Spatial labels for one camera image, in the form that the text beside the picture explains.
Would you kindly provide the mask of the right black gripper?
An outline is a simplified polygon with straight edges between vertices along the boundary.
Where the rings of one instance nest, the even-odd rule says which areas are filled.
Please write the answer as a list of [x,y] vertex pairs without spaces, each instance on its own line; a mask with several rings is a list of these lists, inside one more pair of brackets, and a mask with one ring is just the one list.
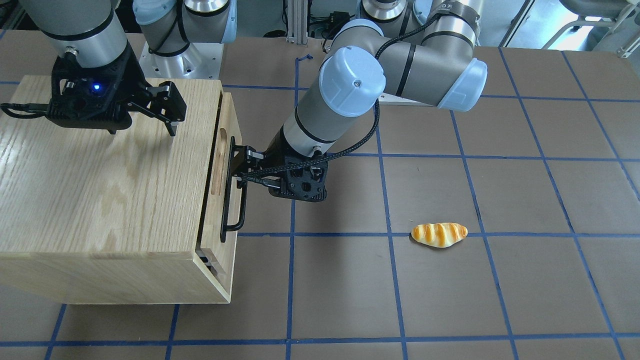
[[[108,121],[130,121],[130,112],[137,112],[161,121],[174,137],[178,125],[186,119],[187,104],[176,84],[165,80],[151,86],[131,47],[100,68],[100,84],[106,88],[103,100]],[[109,129],[111,135],[117,132]]]

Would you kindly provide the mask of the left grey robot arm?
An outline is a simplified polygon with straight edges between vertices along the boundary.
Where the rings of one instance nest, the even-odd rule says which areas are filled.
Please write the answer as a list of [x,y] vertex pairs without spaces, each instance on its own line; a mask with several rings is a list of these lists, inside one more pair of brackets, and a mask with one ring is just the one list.
[[377,131],[381,95],[469,111],[489,72],[474,56],[484,2],[416,0],[410,9],[418,27],[394,38],[372,16],[346,23],[267,150],[240,149],[230,174],[240,184],[268,187],[273,196],[322,198],[329,162],[358,150]]

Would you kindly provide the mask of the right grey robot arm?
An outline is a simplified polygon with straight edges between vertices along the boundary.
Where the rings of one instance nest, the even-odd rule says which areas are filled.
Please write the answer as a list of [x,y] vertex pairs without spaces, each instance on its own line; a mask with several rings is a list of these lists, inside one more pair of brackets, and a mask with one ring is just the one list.
[[135,0],[135,22],[144,34],[158,75],[146,80],[112,0],[22,0],[35,25],[57,51],[46,104],[1,105],[16,119],[45,117],[62,128],[131,127],[137,112],[162,122],[175,136],[187,105],[173,79],[204,76],[196,44],[226,44],[237,36],[235,0]]

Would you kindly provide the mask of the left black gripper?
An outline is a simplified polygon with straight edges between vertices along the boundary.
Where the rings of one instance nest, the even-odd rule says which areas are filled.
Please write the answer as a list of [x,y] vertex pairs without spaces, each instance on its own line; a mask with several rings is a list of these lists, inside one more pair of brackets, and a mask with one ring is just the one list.
[[246,188],[249,183],[256,183],[263,187],[274,187],[272,178],[242,178],[243,174],[255,173],[285,173],[300,169],[301,157],[286,140],[284,128],[276,133],[267,149],[260,153],[249,145],[234,145],[231,150],[231,176],[239,177],[238,189]]

